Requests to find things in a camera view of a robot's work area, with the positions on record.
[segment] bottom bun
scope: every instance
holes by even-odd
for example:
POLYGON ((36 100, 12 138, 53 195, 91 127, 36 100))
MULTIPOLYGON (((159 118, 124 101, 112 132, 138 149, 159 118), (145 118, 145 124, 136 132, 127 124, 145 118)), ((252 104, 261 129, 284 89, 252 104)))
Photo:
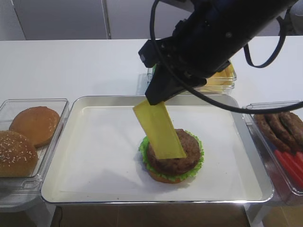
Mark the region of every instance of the bottom bun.
POLYGON ((182 182, 182 180, 180 180, 179 178, 177 178, 175 181, 170 181, 169 179, 166 179, 164 177, 161 177, 157 174, 155 174, 153 171, 151 170, 147 170, 148 171, 148 174, 152 177, 152 179, 154 179, 155 181, 159 181, 159 182, 162 182, 162 183, 180 183, 182 182))

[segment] white cabinet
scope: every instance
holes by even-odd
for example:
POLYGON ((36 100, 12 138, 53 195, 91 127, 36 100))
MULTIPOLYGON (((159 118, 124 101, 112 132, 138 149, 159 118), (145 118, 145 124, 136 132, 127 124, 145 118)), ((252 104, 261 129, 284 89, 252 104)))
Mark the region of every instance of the white cabinet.
POLYGON ((26 39, 106 39, 102 0, 13 0, 26 39))
MULTIPOLYGON (((153 0, 107 0, 112 39, 149 38, 152 4, 153 0)), ((156 11, 156 37, 171 36, 175 25, 189 15, 185 10, 160 2, 156 11)))
POLYGON ((0 41, 25 40, 10 0, 0 0, 0 41))

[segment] hamburger bun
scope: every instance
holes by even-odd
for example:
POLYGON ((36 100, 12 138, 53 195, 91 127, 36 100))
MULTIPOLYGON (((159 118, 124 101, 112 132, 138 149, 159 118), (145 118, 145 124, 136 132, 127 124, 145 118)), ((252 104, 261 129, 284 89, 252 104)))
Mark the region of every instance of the hamburger bun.
POLYGON ((0 177, 30 176, 38 162, 35 147, 13 131, 0 131, 0 177))
POLYGON ((20 112, 9 130, 26 136, 36 148, 49 144, 60 116, 46 106, 37 106, 20 112))

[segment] silver tray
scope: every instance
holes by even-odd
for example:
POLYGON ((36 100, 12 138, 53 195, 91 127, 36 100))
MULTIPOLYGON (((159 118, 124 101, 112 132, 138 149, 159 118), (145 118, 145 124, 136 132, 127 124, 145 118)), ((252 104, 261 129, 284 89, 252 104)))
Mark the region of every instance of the silver tray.
MULTIPOLYGON (((226 95, 211 98, 238 106, 226 95)), ((241 114, 195 96, 166 102, 175 128, 203 143, 195 178, 164 184, 150 178, 138 147, 145 137, 132 107, 144 96, 87 96, 72 107, 42 185, 43 199, 71 203, 265 202, 273 185, 241 114)))

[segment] white table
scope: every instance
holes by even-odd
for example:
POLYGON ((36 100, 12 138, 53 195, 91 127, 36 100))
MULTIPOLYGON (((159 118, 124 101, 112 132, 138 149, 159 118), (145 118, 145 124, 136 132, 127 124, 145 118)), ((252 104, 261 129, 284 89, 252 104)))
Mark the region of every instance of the white table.
MULTIPOLYGON (((272 53, 278 37, 250 42, 255 64, 272 53)), ((143 95, 147 69, 138 51, 145 40, 73 40, 0 42, 0 103, 18 98, 143 95)), ((303 36, 287 37, 280 55, 265 69, 232 57, 238 75, 232 92, 239 106, 303 98, 303 36)))

